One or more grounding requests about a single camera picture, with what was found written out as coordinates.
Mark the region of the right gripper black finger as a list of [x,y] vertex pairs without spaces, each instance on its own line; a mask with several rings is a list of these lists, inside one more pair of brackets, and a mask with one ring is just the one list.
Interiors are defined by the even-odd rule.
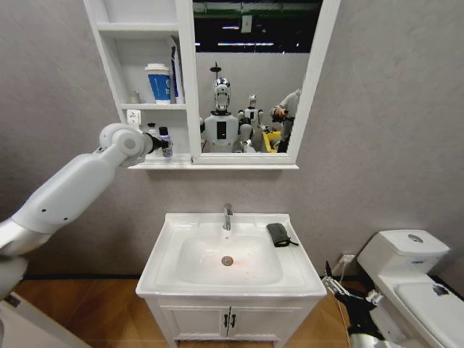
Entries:
[[325,263],[325,273],[321,279],[323,285],[332,293],[332,294],[343,294],[343,286],[332,276],[331,266],[328,261]]
[[371,307],[379,306],[383,298],[383,294],[375,289],[370,290],[365,296],[365,300]]

